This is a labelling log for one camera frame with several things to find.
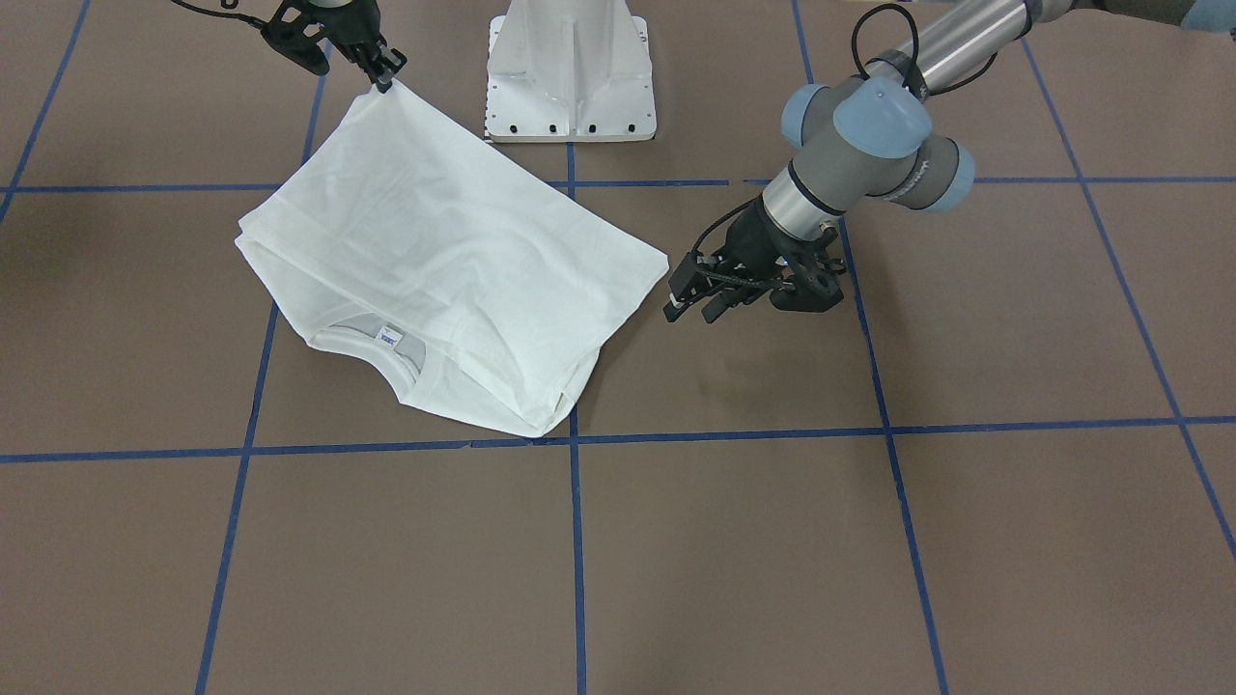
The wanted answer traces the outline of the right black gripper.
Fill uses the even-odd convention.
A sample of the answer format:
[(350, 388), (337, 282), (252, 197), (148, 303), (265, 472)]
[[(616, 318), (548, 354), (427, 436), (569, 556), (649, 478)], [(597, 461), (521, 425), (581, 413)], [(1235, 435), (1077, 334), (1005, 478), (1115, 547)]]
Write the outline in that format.
[(377, 92), (389, 92), (407, 57), (384, 40), (377, 1), (337, 1), (325, 6), (323, 28), (328, 40), (363, 70)]

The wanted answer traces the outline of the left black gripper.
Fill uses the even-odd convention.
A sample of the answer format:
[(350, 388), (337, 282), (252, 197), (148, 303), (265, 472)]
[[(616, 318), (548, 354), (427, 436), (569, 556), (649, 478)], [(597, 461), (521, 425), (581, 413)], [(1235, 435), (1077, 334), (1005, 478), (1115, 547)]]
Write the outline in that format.
[(714, 324), (730, 309), (763, 296), (777, 310), (823, 313), (844, 299), (845, 261), (831, 254), (840, 237), (826, 225), (812, 240), (781, 232), (756, 197), (712, 223), (667, 277), (662, 317), (677, 322), (693, 304)]

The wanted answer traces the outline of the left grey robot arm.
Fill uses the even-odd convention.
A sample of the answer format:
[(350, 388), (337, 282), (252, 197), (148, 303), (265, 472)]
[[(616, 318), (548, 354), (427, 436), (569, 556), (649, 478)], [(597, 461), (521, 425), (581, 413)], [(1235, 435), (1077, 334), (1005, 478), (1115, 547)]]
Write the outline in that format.
[(1227, 33), (1231, 1), (962, 1), (908, 40), (869, 59), (852, 40), (853, 75), (807, 84), (782, 111), (795, 155), (768, 185), (719, 218), (722, 245), (693, 242), (667, 278), (662, 315), (701, 305), (705, 322), (768, 297), (777, 310), (823, 313), (842, 302), (839, 223), (865, 198), (947, 211), (975, 181), (967, 148), (933, 130), (926, 101), (968, 85), (997, 52), (1038, 25), (1077, 10), (1122, 14), (1189, 31)]

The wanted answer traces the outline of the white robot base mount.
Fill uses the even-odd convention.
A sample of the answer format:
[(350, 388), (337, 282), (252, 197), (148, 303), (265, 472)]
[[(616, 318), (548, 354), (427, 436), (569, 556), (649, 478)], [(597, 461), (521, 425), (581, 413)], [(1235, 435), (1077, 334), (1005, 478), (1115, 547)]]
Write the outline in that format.
[(625, 1), (512, 1), (489, 21), (485, 135), (618, 143), (658, 134), (653, 48)]

